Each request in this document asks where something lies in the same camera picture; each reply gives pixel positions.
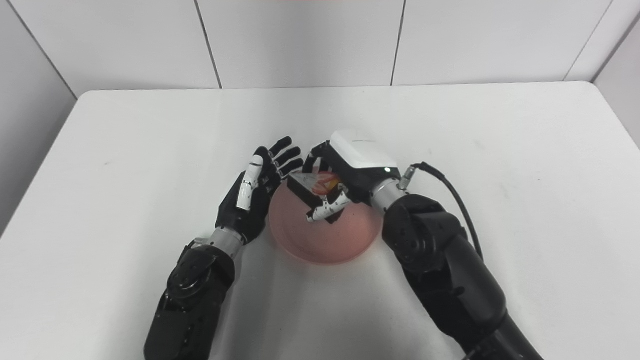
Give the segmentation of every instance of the white wall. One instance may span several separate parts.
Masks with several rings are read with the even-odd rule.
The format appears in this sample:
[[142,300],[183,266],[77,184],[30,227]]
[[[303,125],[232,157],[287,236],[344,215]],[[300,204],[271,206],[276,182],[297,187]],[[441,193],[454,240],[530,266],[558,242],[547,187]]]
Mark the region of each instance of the white wall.
[[0,1],[0,234],[74,103],[9,4]]
[[77,96],[218,88],[192,0],[11,0]]
[[640,0],[11,0],[93,89],[591,81]]
[[200,0],[225,88],[389,85],[403,0]]
[[[562,81],[610,3],[407,0],[394,84]],[[627,25],[633,17],[609,16]],[[604,46],[605,53],[620,36]],[[573,79],[591,81],[598,68]]]
[[633,27],[595,84],[640,147],[640,22]]
[[638,13],[640,1],[612,0],[565,80],[593,81]]

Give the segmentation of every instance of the robotic arm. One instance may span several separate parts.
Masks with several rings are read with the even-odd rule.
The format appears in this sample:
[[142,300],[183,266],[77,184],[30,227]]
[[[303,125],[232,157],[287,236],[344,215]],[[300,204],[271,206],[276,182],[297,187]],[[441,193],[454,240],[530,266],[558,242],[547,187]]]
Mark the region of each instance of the robotic arm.
[[357,131],[335,132],[312,150],[303,169],[310,172],[316,158],[324,161],[321,168],[330,167],[340,177],[351,201],[384,216],[383,240],[438,328],[467,353],[465,359],[542,360],[508,315],[504,292],[484,265],[479,243],[474,249],[458,219],[439,203],[406,191],[417,168],[446,181],[442,173],[422,163],[401,176],[395,161]]
[[303,164],[298,147],[276,158],[291,143],[286,137],[270,150],[259,147],[220,205],[211,237],[184,247],[158,303],[146,360],[209,358],[220,308],[236,276],[234,259],[264,229],[275,190]]

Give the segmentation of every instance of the table surface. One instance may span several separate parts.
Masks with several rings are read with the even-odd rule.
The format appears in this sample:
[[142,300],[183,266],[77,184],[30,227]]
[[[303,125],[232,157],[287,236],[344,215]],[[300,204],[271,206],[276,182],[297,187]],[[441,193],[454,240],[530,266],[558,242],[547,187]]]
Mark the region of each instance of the table surface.
[[[253,150],[344,127],[447,174],[545,359],[635,357],[640,151],[593,85],[530,83],[83,95],[0,240],[0,358],[142,359],[168,274]],[[410,190],[460,216],[428,176]],[[463,357],[380,239],[315,266],[267,230],[237,267],[212,358]]]

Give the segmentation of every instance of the black cable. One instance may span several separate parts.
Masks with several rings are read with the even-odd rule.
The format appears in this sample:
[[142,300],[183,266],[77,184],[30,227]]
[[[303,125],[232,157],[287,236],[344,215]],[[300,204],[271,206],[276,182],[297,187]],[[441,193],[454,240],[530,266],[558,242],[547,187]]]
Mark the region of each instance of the black cable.
[[474,247],[476,248],[476,252],[478,253],[478,256],[482,260],[484,260],[484,257],[482,255],[482,248],[480,247],[480,240],[478,240],[478,235],[476,233],[476,227],[474,227],[474,223],[473,221],[471,221],[471,216],[467,211],[467,207],[465,206],[465,203],[462,201],[462,198],[460,197],[456,189],[453,187],[453,185],[449,182],[449,180],[447,180],[447,178],[444,176],[443,173],[441,173],[435,167],[432,167],[431,165],[425,163],[424,161],[422,163],[413,164],[411,166],[415,168],[419,168],[420,170],[426,173],[429,173],[436,179],[440,180],[447,187],[447,189],[449,189],[449,191],[451,192],[451,195],[453,195],[454,199],[456,199],[456,202],[458,203],[458,207],[462,212],[462,216],[465,218],[465,221],[467,222],[469,233],[471,234],[471,239],[474,243]]

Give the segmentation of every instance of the pink bowl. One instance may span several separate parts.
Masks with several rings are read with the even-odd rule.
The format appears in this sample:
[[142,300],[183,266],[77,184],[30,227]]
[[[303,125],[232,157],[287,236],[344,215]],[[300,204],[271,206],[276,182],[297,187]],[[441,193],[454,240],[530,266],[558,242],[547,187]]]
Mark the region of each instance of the pink bowl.
[[282,184],[269,207],[276,242],[291,256],[317,265],[337,265],[365,252],[378,237],[381,217],[365,204],[350,204],[333,224],[307,222],[309,207]]

